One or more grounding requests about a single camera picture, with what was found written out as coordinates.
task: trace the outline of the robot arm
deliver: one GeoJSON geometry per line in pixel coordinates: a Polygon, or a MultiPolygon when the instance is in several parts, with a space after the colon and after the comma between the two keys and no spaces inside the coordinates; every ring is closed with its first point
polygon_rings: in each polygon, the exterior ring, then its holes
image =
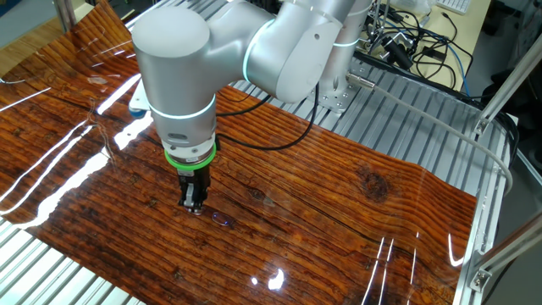
{"type": "Polygon", "coordinates": [[[208,22],[172,7],[138,20],[132,39],[140,86],[166,158],[178,170],[180,204],[197,212],[207,198],[215,92],[244,78],[282,102],[300,102],[318,83],[354,2],[285,1],[275,18],[234,1],[208,22]]]}

